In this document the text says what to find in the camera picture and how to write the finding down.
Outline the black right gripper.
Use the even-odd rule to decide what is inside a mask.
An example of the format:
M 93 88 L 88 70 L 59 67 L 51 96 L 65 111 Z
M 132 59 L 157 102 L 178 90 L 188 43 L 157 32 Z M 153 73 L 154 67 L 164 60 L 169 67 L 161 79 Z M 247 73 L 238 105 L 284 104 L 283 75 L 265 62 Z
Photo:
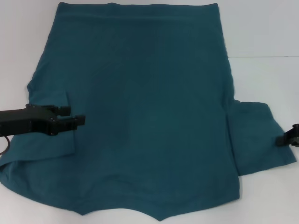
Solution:
M 294 124 L 289 132 L 289 136 L 284 134 L 276 138 L 277 146 L 299 146 L 299 124 Z

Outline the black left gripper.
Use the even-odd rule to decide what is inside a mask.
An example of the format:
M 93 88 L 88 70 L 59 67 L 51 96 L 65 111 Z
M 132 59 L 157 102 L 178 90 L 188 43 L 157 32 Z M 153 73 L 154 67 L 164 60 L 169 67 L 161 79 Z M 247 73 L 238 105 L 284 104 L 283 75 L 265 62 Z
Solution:
M 69 106 L 26 105 L 23 109 L 0 112 L 1 136 L 25 133 L 44 133 L 51 135 L 52 125 L 57 116 L 70 116 Z M 56 132 L 77 130 L 85 124 L 85 115 L 59 119 L 55 122 Z

